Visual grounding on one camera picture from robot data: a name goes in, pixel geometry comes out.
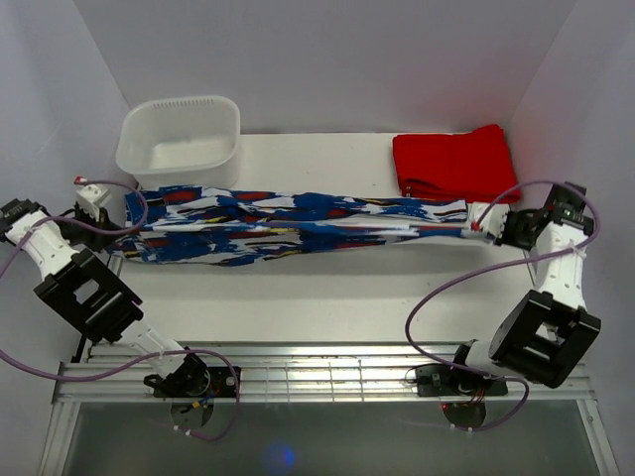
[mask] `white table surface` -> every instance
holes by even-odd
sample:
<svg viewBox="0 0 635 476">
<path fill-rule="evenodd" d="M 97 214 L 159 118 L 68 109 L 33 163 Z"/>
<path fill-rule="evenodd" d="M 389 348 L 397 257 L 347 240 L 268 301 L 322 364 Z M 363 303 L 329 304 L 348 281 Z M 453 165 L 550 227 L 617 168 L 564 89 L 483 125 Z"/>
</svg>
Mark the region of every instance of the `white table surface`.
<svg viewBox="0 0 635 476">
<path fill-rule="evenodd" d="M 398 196 L 393 136 L 243 136 L 234 187 Z M 403 342 L 408 312 L 426 292 L 523 256 L 453 243 L 292 256 L 232 269 L 125 262 L 121 277 L 153 325 L 180 341 Z M 489 340 L 531 286 L 525 266 L 459 285 L 421 310 L 413 334 L 421 341 Z"/>
</svg>

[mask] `white plastic basket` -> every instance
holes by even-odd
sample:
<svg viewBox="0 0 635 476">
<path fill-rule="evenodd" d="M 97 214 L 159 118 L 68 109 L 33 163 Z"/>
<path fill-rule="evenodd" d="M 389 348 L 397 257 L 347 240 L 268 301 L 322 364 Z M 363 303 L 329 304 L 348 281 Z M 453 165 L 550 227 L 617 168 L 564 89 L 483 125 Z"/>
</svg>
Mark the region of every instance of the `white plastic basket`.
<svg viewBox="0 0 635 476">
<path fill-rule="evenodd" d="M 117 148 L 119 169 L 143 188 L 212 185 L 238 180 L 240 113 L 222 96 L 151 101 L 126 116 Z"/>
</svg>

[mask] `patterned cloth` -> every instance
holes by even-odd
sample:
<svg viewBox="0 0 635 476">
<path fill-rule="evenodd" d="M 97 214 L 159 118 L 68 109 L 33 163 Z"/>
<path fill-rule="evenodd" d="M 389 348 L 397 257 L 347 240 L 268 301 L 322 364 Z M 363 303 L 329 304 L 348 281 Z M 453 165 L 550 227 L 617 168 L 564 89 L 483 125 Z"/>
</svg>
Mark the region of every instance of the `patterned cloth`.
<svg viewBox="0 0 635 476">
<path fill-rule="evenodd" d="M 463 237 L 466 231 L 464 200 L 354 198 L 194 185 L 164 186 L 142 193 L 149 204 L 148 221 L 138 234 L 112 244 L 109 253 L 152 263 L 240 266 L 427 236 Z M 126 208 L 129 223 L 141 218 L 143 208 L 136 194 L 126 196 Z M 384 219 L 366 218 L 377 216 Z M 354 223 L 342 220 L 350 217 L 355 218 Z M 401 222 L 394 223 L 400 217 Z M 408 224 L 404 218 L 437 226 Z M 460 225 L 439 227 L 445 223 Z"/>
</svg>

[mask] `folded red towel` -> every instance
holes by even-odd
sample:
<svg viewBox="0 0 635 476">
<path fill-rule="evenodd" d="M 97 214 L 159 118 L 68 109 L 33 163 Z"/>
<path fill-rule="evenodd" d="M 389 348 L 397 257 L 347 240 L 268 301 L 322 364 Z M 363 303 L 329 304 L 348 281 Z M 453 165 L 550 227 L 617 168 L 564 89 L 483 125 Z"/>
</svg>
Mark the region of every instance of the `folded red towel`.
<svg viewBox="0 0 635 476">
<path fill-rule="evenodd" d="M 504 132 L 495 124 L 468 134 L 396 136 L 393 158 L 402 194 L 418 198 L 488 202 L 517 183 Z M 520 198 L 517 190 L 503 203 Z"/>
</svg>

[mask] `purple cable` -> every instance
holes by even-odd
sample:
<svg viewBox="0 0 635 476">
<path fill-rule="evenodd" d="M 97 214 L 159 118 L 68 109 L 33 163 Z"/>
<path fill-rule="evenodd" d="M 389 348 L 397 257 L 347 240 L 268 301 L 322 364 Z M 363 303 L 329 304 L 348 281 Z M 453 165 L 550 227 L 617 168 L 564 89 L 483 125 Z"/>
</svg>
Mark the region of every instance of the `purple cable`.
<svg viewBox="0 0 635 476">
<path fill-rule="evenodd" d="M 588 200 L 588 198 L 586 198 L 586 196 L 584 196 L 584 194 L 582 194 L 575 187 L 569 185 L 568 183 L 562 183 L 562 182 L 559 182 L 559 181 L 552 181 L 552 180 L 525 181 L 525 182 L 518 183 L 515 186 L 512 186 L 511 188 L 505 190 L 500 195 L 498 195 L 496 198 L 494 198 L 494 200 L 487 206 L 487 208 L 485 208 L 485 211 L 483 211 L 482 215 L 480 215 L 480 217 L 478 218 L 476 223 L 478 225 L 480 225 L 481 222 L 483 221 L 483 219 L 485 218 L 485 216 L 487 216 L 487 213 L 489 213 L 491 211 L 491 209 L 494 207 L 494 205 L 500 203 L 500 201 L 505 196 L 507 196 L 509 193 L 511 193 L 512 191 L 515 191 L 515 190 L 517 190 L 519 188 L 523 188 L 525 186 L 537 185 L 537 184 L 559 185 L 559 186 L 561 186 L 563 188 L 566 188 L 567 190 L 569 190 L 569 191 L 573 192 L 575 195 L 577 195 L 580 199 L 582 199 L 584 201 L 584 203 L 586 204 L 586 206 L 588 207 L 588 209 L 591 212 L 591 214 L 593 215 L 593 219 L 595 220 L 595 227 L 593 229 L 593 232 L 591 233 L 591 235 L 588 238 L 586 238 L 581 243 L 579 243 L 578 245 L 575 246 L 577 249 L 581 249 L 581 248 L 584 248 L 584 247 L 588 246 L 593 240 L 595 240 L 595 238 L 597 238 L 597 235 L 599 234 L 599 231 L 600 231 L 600 220 L 599 220 L 599 214 L 597 212 L 597 208 L 595 208 L 595 206 Z M 555 251 L 553 253 L 546 253 L 546 254 L 540 255 L 540 256 L 523 258 L 522 260 L 508 261 L 508 262 L 505 262 L 505 263 L 499 263 L 497 265 L 487 266 L 485 268 L 481 268 L 480 270 L 470 271 L 469 273 L 466 273 L 466 274 L 464 274 L 462 276 L 459 276 L 458 278 L 454 278 L 453 280 L 450 280 L 447 283 L 439 286 L 435 290 L 431 291 L 423 299 L 421 299 L 417 303 L 417 305 L 415 305 L 413 310 L 410 311 L 410 314 L 408 315 L 408 318 L 406 319 L 406 338 L 408 339 L 408 342 L 410 342 L 410 345 L 412 345 L 422 355 L 424 355 L 424 356 L 428 357 L 429 359 L 432 359 L 432 360 L 434 360 L 436 362 L 448 365 L 448 366 L 456 368 L 456 369 L 465 370 L 467 372 L 471 372 L 473 374 L 480 375 L 482 377 L 486 377 L 486 378 L 493 379 L 493 380 L 500 380 L 500 381 L 503 381 L 503 382 L 517 382 L 519 384 L 522 384 L 525 387 L 525 392 L 523 394 L 523 397 L 514 406 L 514 408 L 509 411 L 509 413 L 507 415 L 501 417 L 500 419 L 498 419 L 496 421 L 493 421 L 492 423 L 485 424 L 485 425 L 483 425 L 481 427 L 478 427 L 478 428 L 469 428 L 469 427 L 465 427 L 465 426 L 457 426 L 456 428 L 464 430 L 464 431 L 485 431 L 487 429 L 492 429 L 492 428 L 495 428 L 497 426 L 500 426 L 505 421 L 510 419 L 513 415 L 515 415 L 523 407 L 523 405 L 525 405 L 525 402 L 527 402 L 527 399 L 529 398 L 529 385 L 527 384 L 527 382 L 524 379 L 521 379 L 519 377 L 498 377 L 498 376 L 494 376 L 494 375 L 491 375 L 491 374 L 489 374 L 487 372 L 483 372 L 482 370 L 478 370 L 478 369 L 475 369 L 475 368 L 472 368 L 472 367 L 468 367 L 466 365 L 454 364 L 453 362 L 451 362 L 449 360 L 446 360 L 446 359 L 444 359 L 442 357 L 439 357 L 438 355 L 435 355 L 435 354 L 432 354 L 430 352 L 427 352 L 419 344 L 417 344 L 417 342 L 415 342 L 415 339 L 413 339 L 413 336 L 412 336 L 411 331 L 410 331 L 411 324 L 413 322 L 413 319 L 417 315 L 417 312 L 419 312 L 419 310 L 424 305 L 426 305 L 432 298 L 434 298 L 436 295 L 442 293 L 445 290 L 448 290 L 449 288 L 451 288 L 454 285 L 457 285 L 459 283 L 463 283 L 464 281 L 467 281 L 467 280 L 469 280 L 471 278 L 475 278 L 477 276 L 484 275 L 485 273 L 489 273 L 489 272 L 492 272 L 492 271 L 497 271 L 497 270 L 503 270 L 505 268 L 510 268 L 512 266 L 528 265 L 528 264 L 538 263 L 539 261 L 550 260 L 552 258 L 557 258 L 559 256 L 563 256 L 563 255 L 566 255 L 568 253 L 573 253 L 573 252 L 574 252 L 574 248 L 571 247 L 571 248 L 567 248 L 567 249 L 564 249 L 564 250 Z M 427 423 L 419 423 L 419 422 L 415 422 L 415 421 L 409 421 L 409 423 L 410 424 L 416 424 L 416 425 L 427 424 Z"/>
<path fill-rule="evenodd" d="M 122 228 L 121 230 L 102 230 L 100 228 L 96 228 L 94 226 L 88 225 L 81 221 L 75 220 L 74 218 L 66 218 L 63 216 L 47 216 L 46 218 L 43 218 L 42 220 L 39 220 L 38 222 L 36 222 L 36 224 L 33 225 L 32 229 L 37 228 L 38 226 L 41 226 L 48 221 L 54 221 L 54 222 L 70 223 L 70 224 L 79 226 L 81 228 L 85 228 L 86 230 L 92 231 L 94 233 L 99 233 L 102 235 L 128 235 L 130 233 L 135 233 L 136 231 L 138 231 L 148 219 L 149 209 L 148 209 L 148 202 L 146 201 L 146 198 L 143 196 L 143 194 L 141 194 L 141 192 L 139 192 L 138 190 L 136 190 L 135 188 L 131 186 L 128 186 L 125 183 L 114 181 L 114 180 L 83 180 L 83 181 L 76 180 L 75 184 L 82 184 L 82 185 L 109 184 L 109 185 L 117 185 L 117 186 L 122 186 L 124 188 L 127 188 L 128 190 L 136 193 L 137 196 L 140 198 L 141 203 L 143 205 L 143 214 L 141 218 L 139 219 L 139 221 L 134 223 L 129 228 Z M 2 265 L 0 265 L 0 279 L 4 277 L 5 273 L 9 269 L 9 266 L 11 266 L 11 263 L 13 263 L 13 260 L 15 260 L 18 254 L 20 253 L 20 251 L 22 251 L 22 248 L 26 245 L 26 243 L 29 241 L 32 235 L 33 235 L 33 231 L 28 231 L 24 235 L 24 237 L 16 244 L 11 255 L 9 256 L 9 259 L 6 262 L 4 262 Z M 185 350 L 184 349 L 184 350 L 171 350 L 171 351 L 163 353 L 163 355 L 183 355 L 183 354 L 205 354 L 205 355 L 211 355 L 213 357 L 216 357 L 222 360 L 222 362 L 229 369 L 231 376 L 234 378 L 234 382 L 236 383 L 236 406 L 235 406 L 235 411 L 229 423 L 225 427 L 225 429 L 221 431 L 219 434 L 214 436 L 209 436 L 204 433 L 200 433 L 198 431 L 190 432 L 190 434 L 192 434 L 193 436 L 196 436 L 201 439 L 205 439 L 207 441 L 218 441 L 220 438 L 225 436 L 231 430 L 231 428 L 236 422 L 236 419 L 238 418 L 238 414 L 239 414 L 238 405 L 240 403 L 240 395 L 239 395 L 240 389 L 238 384 L 238 376 L 236 375 L 236 370 L 233 368 L 233 366 L 231 365 L 229 360 L 227 360 L 226 357 L 224 357 L 223 355 L 217 352 L 213 352 L 211 350 L 206 350 L 206 349 Z M 26 364 L 23 364 L 22 362 L 17 361 L 10 355 L 6 354 L 2 349 L 0 349 L 0 359 L 6 362 L 7 364 L 11 365 L 12 367 L 15 367 L 16 369 L 26 372 L 28 374 L 35 375 L 36 377 L 41 377 L 43 379 L 48 379 L 48 380 L 55 380 L 56 382 L 94 382 L 94 381 L 105 379 L 106 377 L 110 377 L 112 375 L 118 374 L 119 372 L 123 372 L 124 370 L 129 369 L 130 367 L 138 364 L 139 362 L 143 362 L 144 360 L 148 360 L 148 359 L 153 359 L 155 357 L 161 357 L 161 354 L 159 352 L 153 352 L 151 354 L 141 355 L 135 359 L 132 359 L 130 362 L 127 362 L 119 367 L 115 367 L 114 369 L 108 370 L 101 374 L 89 375 L 87 377 L 69 377 L 65 375 L 52 374 L 49 372 L 45 372 L 43 370 L 30 367 Z M 179 428 L 179 429 L 183 431 L 188 431 L 187 429 L 183 429 L 183 428 Z"/>
</svg>

